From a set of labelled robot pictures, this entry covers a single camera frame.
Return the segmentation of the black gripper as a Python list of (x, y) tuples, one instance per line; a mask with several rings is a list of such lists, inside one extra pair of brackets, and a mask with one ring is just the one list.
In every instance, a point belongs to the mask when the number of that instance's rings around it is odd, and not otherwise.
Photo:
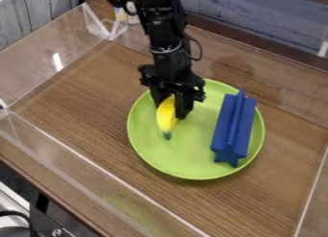
[(191, 69), (162, 71), (155, 65), (140, 65), (140, 82), (150, 88), (155, 106), (175, 94), (176, 117), (183, 120), (194, 109), (194, 102), (206, 100), (206, 80)]

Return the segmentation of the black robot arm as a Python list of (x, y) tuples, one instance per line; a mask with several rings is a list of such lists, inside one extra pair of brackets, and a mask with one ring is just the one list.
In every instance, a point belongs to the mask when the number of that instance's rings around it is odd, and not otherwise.
[(191, 53), (186, 33), (187, 19), (180, 0), (108, 0), (128, 15), (138, 15), (150, 40), (154, 64), (139, 67), (142, 84), (150, 88), (155, 106), (175, 97), (175, 114), (182, 120), (194, 109), (194, 102), (206, 100), (206, 81), (192, 71), (192, 61), (200, 60)]

